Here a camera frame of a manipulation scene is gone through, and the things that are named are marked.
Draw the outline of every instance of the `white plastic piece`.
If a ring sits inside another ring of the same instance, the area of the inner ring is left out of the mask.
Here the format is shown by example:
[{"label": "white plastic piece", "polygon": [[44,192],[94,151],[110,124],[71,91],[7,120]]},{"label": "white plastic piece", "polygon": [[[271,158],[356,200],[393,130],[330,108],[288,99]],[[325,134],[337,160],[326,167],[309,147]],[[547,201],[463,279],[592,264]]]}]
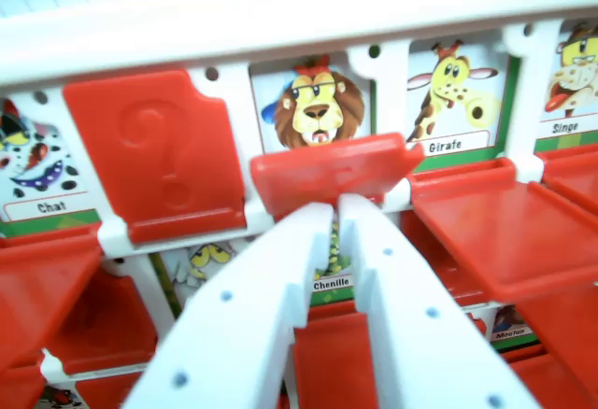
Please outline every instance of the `white plastic piece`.
[{"label": "white plastic piece", "polygon": [[300,208],[207,281],[124,407],[274,407],[293,328],[305,327],[315,270],[328,262],[333,214]]},{"label": "white plastic piece", "polygon": [[411,208],[411,182],[405,177],[384,195],[382,211],[393,213]]},{"label": "white plastic piece", "polygon": [[509,54],[521,58],[505,142],[505,156],[515,164],[518,182],[539,182],[544,174],[544,163],[534,156],[536,128],[544,108],[561,25],[562,19],[557,19],[503,27],[503,41]]},{"label": "white plastic piece", "polygon": [[124,258],[123,263],[107,260],[102,263],[107,272],[117,276],[130,276],[135,288],[148,310],[149,317],[162,341],[175,324],[175,317],[164,296],[162,285],[158,280],[148,255],[134,255]]},{"label": "white plastic piece", "polygon": [[287,389],[291,409],[299,408],[299,395],[297,394],[297,380],[295,377],[295,361],[292,346],[289,347],[287,363],[284,367],[284,386]]},{"label": "white plastic piece", "polygon": [[370,56],[370,44],[347,49],[351,69],[376,82],[376,127],[374,134],[398,132],[406,137],[407,66],[411,40],[380,43],[379,55]]},{"label": "white plastic piece", "polygon": [[356,307],[368,315],[381,408],[539,407],[375,205],[341,196],[339,239],[341,255],[351,256]]},{"label": "white plastic piece", "polygon": [[479,20],[488,27],[499,18],[595,6],[598,0],[342,0],[313,25],[282,24],[288,0],[96,3],[3,21],[0,86],[283,48],[277,57],[292,57],[296,46]]},{"label": "white plastic piece", "polygon": [[47,348],[42,348],[41,351],[44,354],[44,359],[39,366],[39,372],[44,379],[50,384],[68,381],[70,378],[64,372],[63,363],[53,356]]}]

